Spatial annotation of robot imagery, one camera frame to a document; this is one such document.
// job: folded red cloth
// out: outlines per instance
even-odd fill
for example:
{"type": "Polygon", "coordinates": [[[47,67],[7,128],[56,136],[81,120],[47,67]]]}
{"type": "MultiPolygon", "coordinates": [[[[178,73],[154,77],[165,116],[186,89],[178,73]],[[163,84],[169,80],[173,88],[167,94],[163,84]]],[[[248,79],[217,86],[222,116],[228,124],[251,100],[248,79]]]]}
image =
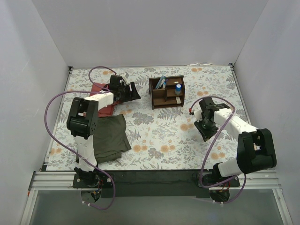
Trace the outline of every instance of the folded red cloth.
{"type": "MultiPolygon", "coordinates": [[[[104,85],[106,85],[106,83],[96,83],[97,85],[103,87],[104,85]]],[[[102,88],[97,87],[96,85],[93,84],[92,86],[92,90],[91,91],[101,91],[102,88]]],[[[100,109],[98,111],[98,117],[108,117],[108,116],[112,116],[113,115],[113,110],[114,110],[114,106],[117,105],[118,102],[112,104],[112,105],[108,105],[107,107],[100,109]]]]}

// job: wooden box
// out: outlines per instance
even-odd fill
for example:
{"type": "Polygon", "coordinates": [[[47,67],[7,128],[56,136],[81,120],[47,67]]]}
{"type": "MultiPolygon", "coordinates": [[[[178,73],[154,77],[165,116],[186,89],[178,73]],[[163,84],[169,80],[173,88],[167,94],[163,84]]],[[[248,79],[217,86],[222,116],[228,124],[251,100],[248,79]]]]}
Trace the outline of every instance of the wooden box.
{"type": "Polygon", "coordinates": [[[166,79],[165,89],[155,89],[160,77],[149,78],[149,93],[152,101],[152,109],[167,108],[167,107],[183,107],[185,86],[183,76],[168,76],[166,79]],[[179,95],[175,94],[175,87],[181,84],[181,92],[179,95]],[[177,103],[176,97],[180,98],[180,104],[177,103]]]}

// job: floral pattern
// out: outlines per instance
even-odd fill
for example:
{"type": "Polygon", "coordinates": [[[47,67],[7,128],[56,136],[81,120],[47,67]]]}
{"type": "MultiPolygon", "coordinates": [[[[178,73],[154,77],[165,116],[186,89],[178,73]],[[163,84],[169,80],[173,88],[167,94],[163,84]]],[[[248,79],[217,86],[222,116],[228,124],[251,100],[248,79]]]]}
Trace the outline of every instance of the floral pattern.
{"type": "MultiPolygon", "coordinates": [[[[113,114],[123,114],[126,119],[126,135],[132,149],[122,153],[118,161],[102,163],[104,170],[155,170],[155,169],[199,169],[212,140],[204,142],[193,125],[195,119],[189,115],[189,108],[199,97],[211,95],[228,99],[237,109],[236,114],[247,120],[242,102],[228,66],[204,67],[147,67],[117,68],[118,74],[125,73],[129,82],[135,82],[141,99],[116,105],[113,114]],[[186,86],[183,107],[152,110],[149,95],[149,78],[184,75],[186,86]]],[[[88,69],[74,69],[70,75],[68,90],[90,91],[88,69]]],[[[92,72],[92,79],[108,83],[111,71],[98,69],[92,72]]],[[[55,137],[68,147],[76,149],[73,136],[67,130],[68,112],[74,97],[88,94],[70,93],[64,97],[64,105],[55,130],[55,137]]],[[[206,163],[212,168],[217,162],[236,156],[237,142],[223,131],[206,163]]],[[[76,156],[57,143],[52,144],[49,153],[48,171],[73,170],[76,156]]]]}

